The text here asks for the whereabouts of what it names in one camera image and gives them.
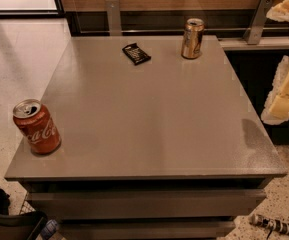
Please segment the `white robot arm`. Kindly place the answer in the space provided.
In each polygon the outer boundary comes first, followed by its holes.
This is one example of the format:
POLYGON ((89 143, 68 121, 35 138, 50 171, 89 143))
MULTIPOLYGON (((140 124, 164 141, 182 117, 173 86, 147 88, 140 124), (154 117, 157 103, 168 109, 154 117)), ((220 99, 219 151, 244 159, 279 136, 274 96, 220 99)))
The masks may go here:
MULTIPOLYGON (((266 16, 278 22, 289 22, 289 0, 272 7, 266 16)), ((289 56, 284 55, 277 66, 269 92, 261 113, 261 120, 268 125, 279 125, 289 120, 289 56)))

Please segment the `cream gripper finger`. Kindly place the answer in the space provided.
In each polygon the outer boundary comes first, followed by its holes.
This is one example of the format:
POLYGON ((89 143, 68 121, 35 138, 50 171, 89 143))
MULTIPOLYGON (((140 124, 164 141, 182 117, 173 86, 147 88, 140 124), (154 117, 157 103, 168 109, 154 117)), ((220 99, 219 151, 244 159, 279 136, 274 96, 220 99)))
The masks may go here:
POLYGON ((261 114, 268 125, 279 125, 289 120, 289 57, 284 56, 278 64, 261 114))
POLYGON ((289 22, 289 0, 284 0, 270 8, 266 17, 277 22, 289 22))

